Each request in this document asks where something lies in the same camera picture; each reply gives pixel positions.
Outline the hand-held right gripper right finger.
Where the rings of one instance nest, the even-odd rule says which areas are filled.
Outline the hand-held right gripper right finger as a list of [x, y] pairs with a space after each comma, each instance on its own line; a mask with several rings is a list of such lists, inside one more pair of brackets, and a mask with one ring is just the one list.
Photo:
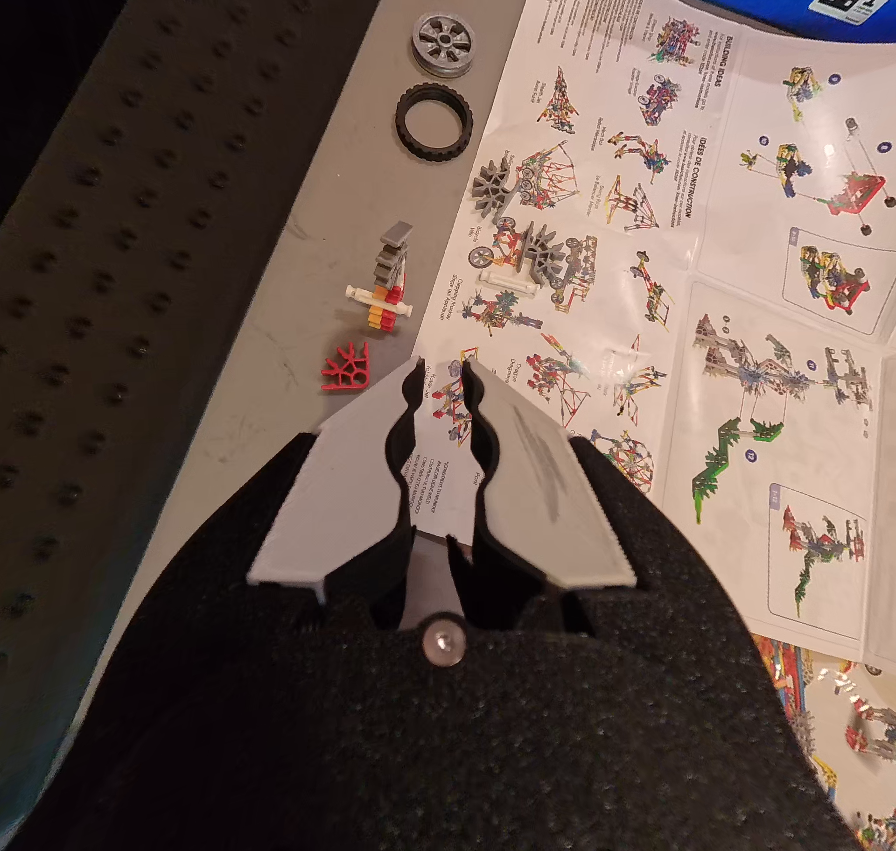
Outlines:
[[482, 473], [473, 558], [495, 555], [561, 590], [634, 588], [633, 566], [562, 425], [475, 359], [463, 364], [462, 385]]

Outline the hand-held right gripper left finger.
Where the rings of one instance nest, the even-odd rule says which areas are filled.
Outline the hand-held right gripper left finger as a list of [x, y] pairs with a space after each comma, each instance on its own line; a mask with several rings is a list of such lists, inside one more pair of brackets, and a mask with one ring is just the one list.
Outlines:
[[402, 470], [426, 378], [411, 357], [324, 421], [246, 575], [373, 602], [407, 575], [414, 531]]

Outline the red connector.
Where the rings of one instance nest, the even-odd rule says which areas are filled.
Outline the red connector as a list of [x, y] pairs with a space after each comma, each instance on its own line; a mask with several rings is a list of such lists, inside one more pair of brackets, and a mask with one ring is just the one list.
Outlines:
[[324, 393], [359, 392], [370, 384], [370, 348], [367, 341], [360, 347], [354, 342], [338, 346], [326, 358], [320, 375], [325, 379], [320, 386]]

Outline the building instruction sheet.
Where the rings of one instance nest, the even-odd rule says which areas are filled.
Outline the building instruction sheet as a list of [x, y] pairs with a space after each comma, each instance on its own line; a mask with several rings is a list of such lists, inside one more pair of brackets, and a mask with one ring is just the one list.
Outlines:
[[[418, 338], [418, 527], [471, 538], [471, 356], [661, 508], [757, 633], [894, 669], [894, 66], [679, 0], [526, 0]], [[471, 189], [503, 157], [495, 225]], [[531, 222], [564, 287], [478, 285]]]

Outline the white rod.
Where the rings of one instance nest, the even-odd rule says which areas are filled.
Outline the white rod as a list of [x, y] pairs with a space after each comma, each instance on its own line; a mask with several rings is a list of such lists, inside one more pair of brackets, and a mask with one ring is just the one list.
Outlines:
[[531, 279], [523, 274], [515, 272], [504, 272], [501, 269], [483, 269], [477, 277], [478, 285], [506, 290], [518, 297], [535, 298], [537, 297], [540, 285], [531, 281]]

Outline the grey fan connector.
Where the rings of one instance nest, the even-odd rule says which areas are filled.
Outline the grey fan connector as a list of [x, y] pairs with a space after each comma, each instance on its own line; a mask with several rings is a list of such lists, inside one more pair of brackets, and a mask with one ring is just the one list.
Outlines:
[[473, 179], [471, 196], [476, 201], [480, 216], [485, 218], [490, 215], [493, 224], [497, 225], [520, 187], [521, 181], [512, 164], [507, 157], [503, 157], [499, 165], [490, 161], [479, 168]]
[[566, 274], [566, 254], [562, 242], [554, 244], [555, 231], [543, 225], [537, 230], [533, 222], [522, 234], [516, 272], [528, 271], [532, 282], [539, 286], [549, 285], [553, 290], [564, 287]]

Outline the connector assembly on white rod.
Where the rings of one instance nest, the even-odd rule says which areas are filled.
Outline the connector assembly on white rod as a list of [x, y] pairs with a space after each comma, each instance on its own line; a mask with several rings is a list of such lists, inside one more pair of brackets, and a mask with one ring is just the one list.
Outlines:
[[390, 334], [399, 316], [412, 314], [412, 306], [404, 301], [411, 232], [412, 224], [398, 221], [382, 234], [382, 248], [375, 260], [373, 290], [353, 285], [346, 287], [345, 297], [367, 308], [367, 325], [372, 330]]

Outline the black perforated board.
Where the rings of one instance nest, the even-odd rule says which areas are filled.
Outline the black perforated board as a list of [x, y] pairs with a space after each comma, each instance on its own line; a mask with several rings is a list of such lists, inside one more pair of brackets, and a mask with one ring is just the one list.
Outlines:
[[379, 0], [129, 0], [2, 228], [2, 801], [75, 718]]

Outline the black rubber tyre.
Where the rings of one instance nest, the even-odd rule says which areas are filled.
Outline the black rubber tyre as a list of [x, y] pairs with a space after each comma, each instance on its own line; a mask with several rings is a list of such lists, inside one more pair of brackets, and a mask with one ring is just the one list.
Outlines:
[[[425, 102], [447, 106], [459, 119], [461, 131], [452, 144], [434, 148], [418, 140], [408, 127], [409, 112]], [[466, 99], [453, 88], [440, 83], [421, 83], [411, 86], [399, 98], [395, 110], [395, 129], [406, 150], [426, 162], [450, 162], [468, 147], [474, 128], [474, 114]]]

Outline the grey wheel hub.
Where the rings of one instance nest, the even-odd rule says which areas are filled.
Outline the grey wheel hub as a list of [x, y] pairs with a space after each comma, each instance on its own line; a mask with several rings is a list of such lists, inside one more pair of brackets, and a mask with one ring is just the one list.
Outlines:
[[467, 73], [476, 54], [476, 37], [462, 17], [431, 12], [420, 16], [410, 36], [420, 67], [434, 77], [454, 80]]

